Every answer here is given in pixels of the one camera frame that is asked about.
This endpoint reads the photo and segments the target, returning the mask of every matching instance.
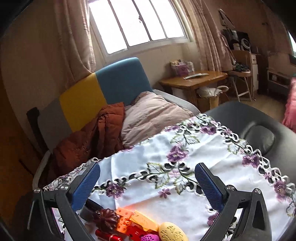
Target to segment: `window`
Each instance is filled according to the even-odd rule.
[[[171,0],[89,0],[89,7],[106,56],[187,41]]]
[[[289,37],[291,40],[291,44],[292,44],[292,50],[293,50],[293,56],[296,57],[296,43],[295,40],[293,39],[292,35],[289,33]]]

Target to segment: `white embroidered tablecloth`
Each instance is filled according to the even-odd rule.
[[[199,241],[218,215],[195,179],[194,168],[200,162],[225,185],[241,191],[261,189],[272,240],[283,234],[295,215],[295,185],[278,168],[271,168],[259,150],[253,151],[245,140],[205,114],[169,126],[99,161],[101,175],[90,199],[104,208],[138,210],[158,224],[172,222],[190,241]],[[84,168],[57,179],[45,190],[71,182]],[[231,238],[240,213],[238,210],[225,239]],[[65,240],[71,240],[67,231]]]

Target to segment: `wooden table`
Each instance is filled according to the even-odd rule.
[[[172,88],[184,90],[187,101],[189,101],[197,107],[196,89],[198,89],[199,87],[207,86],[212,83],[216,83],[219,80],[224,80],[228,76],[227,73],[208,70],[191,72],[189,75],[198,73],[208,73],[209,75],[187,80],[183,79],[183,77],[185,76],[173,77],[169,79],[163,79],[159,81],[159,83],[161,84],[165,92],[169,94],[173,94]]]

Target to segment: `orange block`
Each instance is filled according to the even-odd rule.
[[[126,231],[127,231],[127,226],[126,226],[126,225],[123,225],[123,224],[121,224],[121,223],[118,223],[118,224],[117,224],[117,228],[116,228],[116,230],[117,230],[118,232],[121,232],[121,233],[125,234]]]
[[[127,219],[130,219],[130,217],[134,214],[132,211],[130,210],[127,210],[125,208],[121,208],[119,207],[117,210],[116,210],[116,213],[120,216],[123,216]]]
[[[131,220],[125,218],[125,217],[121,217],[119,219],[119,223],[124,224],[126,226],[130,226],[131,225]]]
[[[130,220],[141,225],[144,231],[153,230],[158,232],[159,225],[137,210],[135,210],[135,214],[130,217]]]

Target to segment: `screw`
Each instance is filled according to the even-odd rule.
[[[66,185],[66,184],[61,185],[61,187],[60,187],[60,189],[63,190],[63,191],[66,191],[68,188],[69,188],[69,186]]]
[[[261,190],[258,189],[258,188],[255,188],[255,193],[257,193],[257,194],[261,194]]]
[[[226,189],[229,190],[229,191],[234,191],[235,188],[234,188],[233,185],[227,185]]]
[[[41,189],[40,188],[35,188],[34,189],[34,193],[40,193],[41,192]]]

